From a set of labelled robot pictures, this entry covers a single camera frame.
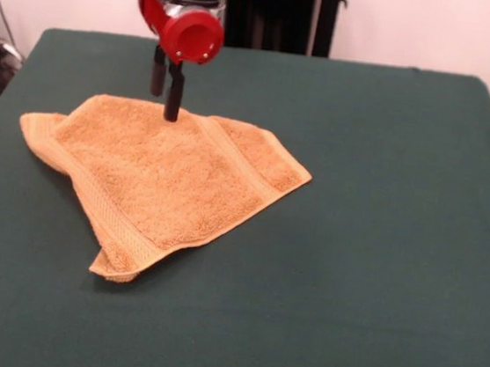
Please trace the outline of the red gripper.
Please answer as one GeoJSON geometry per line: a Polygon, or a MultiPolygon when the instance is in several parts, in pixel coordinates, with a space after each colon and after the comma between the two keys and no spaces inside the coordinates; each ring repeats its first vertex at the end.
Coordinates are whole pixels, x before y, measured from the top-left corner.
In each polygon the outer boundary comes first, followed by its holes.
{"type": "Polygon", "coordinates": [[[150,93],[164,93],[167,57],[172,84],[165,102],[164,118],[179,118],[180,102],[185,87],[183,62],[204,64],[213,59],[224,42],[219,11],[198,5],[175,4],[165,0],[138,0],[146,26],[157,36],[150,77],[150,93]]]}

